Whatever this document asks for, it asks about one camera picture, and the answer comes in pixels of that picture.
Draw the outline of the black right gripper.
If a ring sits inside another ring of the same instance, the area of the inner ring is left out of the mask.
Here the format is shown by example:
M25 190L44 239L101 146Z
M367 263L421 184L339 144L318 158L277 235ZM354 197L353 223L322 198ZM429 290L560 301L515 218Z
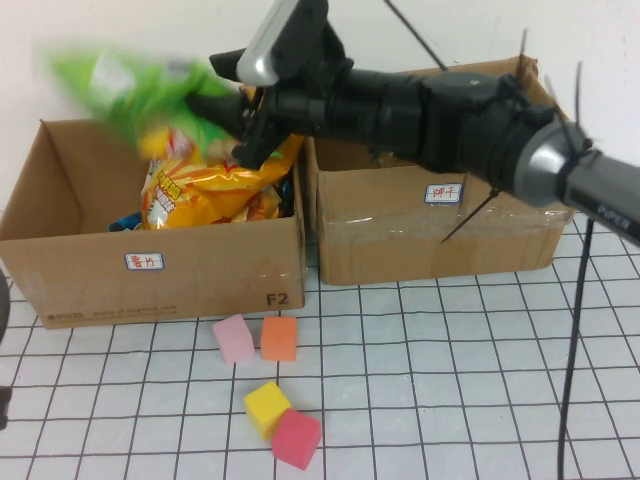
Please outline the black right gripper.
M217 76L241 81L237 69L244 53L245 48L212 54L209 62ZM191 93L187 105L199 118L231 136L242 136L233 155L241 166L257 170L290 135L311 135L323 128L330 94L354 62L341 52L269 52L250 65L266 75L251 103L238 91Z

